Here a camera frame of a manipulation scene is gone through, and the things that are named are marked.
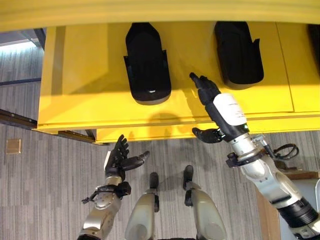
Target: robotic hand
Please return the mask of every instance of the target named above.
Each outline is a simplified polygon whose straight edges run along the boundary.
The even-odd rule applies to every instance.
[[[209,144],[222,140],[231,144],[234,152],[228,155],[228,166],[240,167],[245,177],[277,208],[297,239],[320,240],[319,213],[275,166],[276,158],[289,157],[288,154],[275,154],[286,145],[274,152],[263,136],[251,138],[246,117],[231,94],[221,93],[218,87],[204,76],[197,77],[192,72],[190,78],[198,89],[199,99],[205,110],[219,127],[208,130],[193,128],[194,135]]]
[[[124,181],[125,171],[140,167],[150,154],[146,151],[128,158],[128,153],[127,139],[121,135],[114,149],[107,155],[105,185],[97,186],[90,197],[82,200],[84,204],[94,202],[94,206],[86,217],[77,240],[104,240],[111,231],[122,197],[131,193],[129,183]]]

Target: gray carpet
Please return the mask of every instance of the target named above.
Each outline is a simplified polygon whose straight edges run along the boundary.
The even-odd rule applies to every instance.
[[[40,48],[20,57],[0,55],[2,79],[11,81],[39,77]],[[37,64],[17,61],[35,61]],[[17,66],[25,76],[17,73]],[[0,87],[0,108],[37,118],[39,84]],[[56,136],[0,125],[0,239],[74,240],[92,205],[80,200],[104,183],[103,164],[110,146],[96,146]],[[7,139],[21,138],[22,153],[6,155]],[[320,170],[320,131],[268,134],[273,148],[296,143],[300,155],[291,165]],[[231,148],[226,143],[204,144],[196,139],[132,142],[130,156],[151,151],[146,163],[127,173],[132,193],[122,200],[110,240],[124,239],[124,232],[135,202],[148,187],[148,175],[160,178],[160,212],[156,213],[155,236],[195,237],[193,211],[184,206],[182,171],[195,167],[194,181],[215,202],[224,221],[229,240],[261,240],[254,186],[225,164]]]

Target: black strap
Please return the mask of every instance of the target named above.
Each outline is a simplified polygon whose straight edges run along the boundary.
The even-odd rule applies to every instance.
[[[280,152],[281,150],[284,149],[289,149],[292,148],[291,151],[286,154],[286,155],[281,155]],[[297,147],[297,145],[293,144],[293,143],[289,143],[289,144],[285,144],[279,148],[277,148],[276,150],[273,151],[274,155],[276,158],[281,159],[281,160],[289,160],[294,158],[295,156],[297,156],[299,154],[299,148]]]

